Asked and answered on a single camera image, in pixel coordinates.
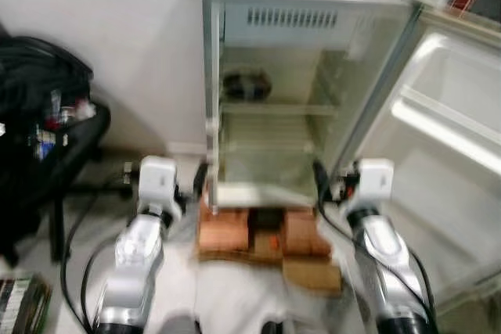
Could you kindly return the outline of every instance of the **black chair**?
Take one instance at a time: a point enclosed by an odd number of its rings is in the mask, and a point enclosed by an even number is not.
[[[67,129],[71,143],[65,153],[54,160],[47,176],[31,174],[23,182],[23,195],[11,206],[7,213],[0,214],[0,254],[15,265],[18,255],[14,244],[26,234],[36,232],[40,224],[37,209],[50,200],[54,206],[49,213],[49,234],[52,261],[60,261],[64,249],[63,200],[70,194],[92,194],[96,192],[117,193],[124,198],[132,197],[129,184],[101,185],[73,184],[83,166],[98,151],[100,139],[110,126],[110,111],[95,103],[96,114]]]

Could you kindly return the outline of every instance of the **open refrigerator door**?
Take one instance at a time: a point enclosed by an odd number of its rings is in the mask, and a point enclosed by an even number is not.
[[[383,212],[426,265],[438,312],[450,312],[441,304],[501,271],[499,27],[424,9],[383,78],[387,93],[374,92],[338,165],[394,161]]]

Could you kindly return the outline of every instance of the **books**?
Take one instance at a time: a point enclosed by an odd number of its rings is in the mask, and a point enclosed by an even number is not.
[[[0,275],[0,334],[38,334],[52,289],[39,275]]]

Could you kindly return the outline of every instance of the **fridge vent grille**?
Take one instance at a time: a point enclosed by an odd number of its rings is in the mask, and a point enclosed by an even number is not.
[[[255,27],[332,28],[335,11],[313,9],[253,8],[247,10],[247,25]]]

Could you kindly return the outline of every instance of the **baseboard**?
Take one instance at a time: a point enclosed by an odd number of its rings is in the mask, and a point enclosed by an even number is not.
[[[194,156],[207,155],[205,144],[192,142],[168,142],[166,149],[158,148],[128,148],[127,146],[103,145],[103,151],[107,155],[122,156],[133,160],[141,160],[144,156],[173,156],[175,154],[188,154]]]

